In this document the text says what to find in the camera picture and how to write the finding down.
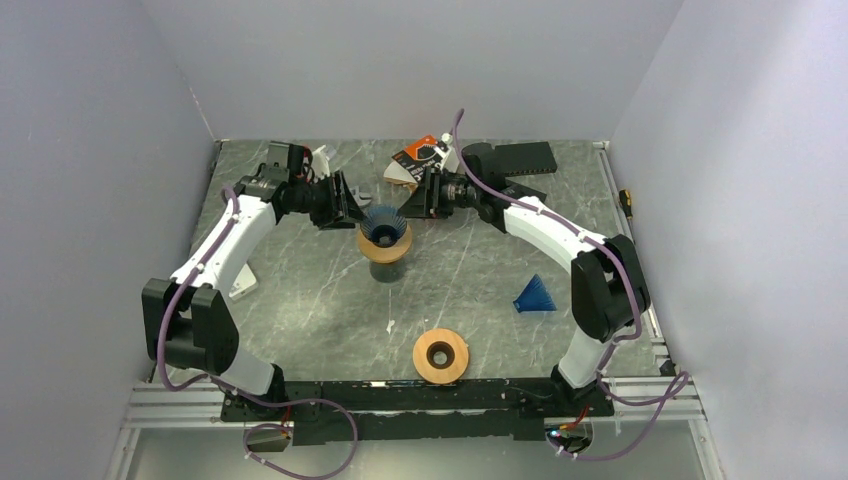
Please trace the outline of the wooden dripper ring holder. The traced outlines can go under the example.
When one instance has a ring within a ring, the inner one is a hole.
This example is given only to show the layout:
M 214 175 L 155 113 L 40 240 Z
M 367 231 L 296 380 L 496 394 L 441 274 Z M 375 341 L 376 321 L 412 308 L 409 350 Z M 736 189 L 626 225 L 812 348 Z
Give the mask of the wooden dripper ring holder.
M 380 247 L 366 238 L 361 229 L 356 235 L 357 246 L 362 255 L 377 264 L 392 264 L 402 260 L 411 250 L 413 233 L 408 226 L 401 238 L 392 246 Z

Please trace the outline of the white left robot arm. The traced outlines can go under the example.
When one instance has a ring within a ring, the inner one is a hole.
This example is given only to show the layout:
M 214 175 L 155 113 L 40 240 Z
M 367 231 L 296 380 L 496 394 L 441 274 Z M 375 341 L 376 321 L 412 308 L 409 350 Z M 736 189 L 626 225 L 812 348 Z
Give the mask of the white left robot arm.
M 181 391 L 208 379 L 248 399 L 264 420 L 279 417 L 288 394 L 283 369 L 249 352 L 230 311 L 230 291 L 259 243 L 287 215 L 320 230 L 364 220 L 342 171 L 321 171 L 310 148 L 272 142 L 256 171 L 222 189 L 225 208 L 199 249 L 141 293 L 147 351 L 163 386 Z

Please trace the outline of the paper coffee filters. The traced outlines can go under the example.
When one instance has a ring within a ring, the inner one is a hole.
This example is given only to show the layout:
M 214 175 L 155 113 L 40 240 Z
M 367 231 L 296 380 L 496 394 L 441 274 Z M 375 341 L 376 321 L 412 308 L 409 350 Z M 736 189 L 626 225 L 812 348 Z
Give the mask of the paper coffee filters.
M 383 172 L 383 179 L 390 184 L 403 186 L 410 192 L 414 192 L 418 186 L 415 177 L 395 160 L 389 162 Z

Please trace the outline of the orange coffee filter box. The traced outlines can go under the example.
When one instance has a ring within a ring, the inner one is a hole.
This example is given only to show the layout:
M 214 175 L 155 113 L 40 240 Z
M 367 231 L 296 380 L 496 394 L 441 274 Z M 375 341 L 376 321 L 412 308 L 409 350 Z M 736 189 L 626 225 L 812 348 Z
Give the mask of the orange coffee filter box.
M 425 169 L 438 164 L 440 161 L 440 157 L 435 151 L 437 140 L 431 135 L 422 137 L 393 154 L 391 161 L 395 160 L 400 163 L 415 177 L 419 184 L 423 179 Z

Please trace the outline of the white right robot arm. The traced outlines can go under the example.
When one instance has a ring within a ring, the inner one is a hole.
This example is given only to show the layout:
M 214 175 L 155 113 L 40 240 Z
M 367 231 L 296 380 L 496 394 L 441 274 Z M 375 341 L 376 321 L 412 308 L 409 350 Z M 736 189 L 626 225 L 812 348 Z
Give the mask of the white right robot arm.
M 554 369 L 551 388 L 557 411 L 574 415 L 590 399 L 624 328 L 641 327 L 650 305 L 633 242 L 624 235 L 605 237 L 580 227 L 544 203 L 544 195 L 515 182 L 517 176 L 554 173 L 558 164 L 546 141 L 457 149 L 446 134 L 426 138 L 394 155 L 415 181 L 401 207 L 407 218 L 442 219 L 459 208 L 473 209 L 497 230 L 519 238 L 561 266 L 571 282 L 577 330 Z

